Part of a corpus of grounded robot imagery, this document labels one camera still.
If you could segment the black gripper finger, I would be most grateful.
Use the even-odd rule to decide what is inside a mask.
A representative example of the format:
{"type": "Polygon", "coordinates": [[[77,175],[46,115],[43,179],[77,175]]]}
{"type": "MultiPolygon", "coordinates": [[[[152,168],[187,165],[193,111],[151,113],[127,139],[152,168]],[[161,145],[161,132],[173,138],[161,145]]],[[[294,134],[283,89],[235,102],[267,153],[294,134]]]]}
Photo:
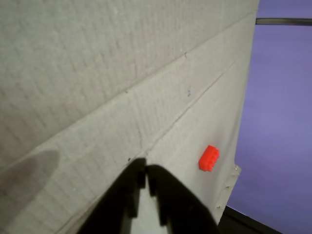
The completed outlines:
{"type": "Polygon", "coordinates": [[[159,222],[170,234],[219,234],[209,209],[173,174],[147,167],[150,196],[156,198],[159,222]]]}
{"type": "Polygon", "coordinates": [[[101,197],[79,234],[129,234],[145,188],[146,159],[133,160],[101,197]]]}

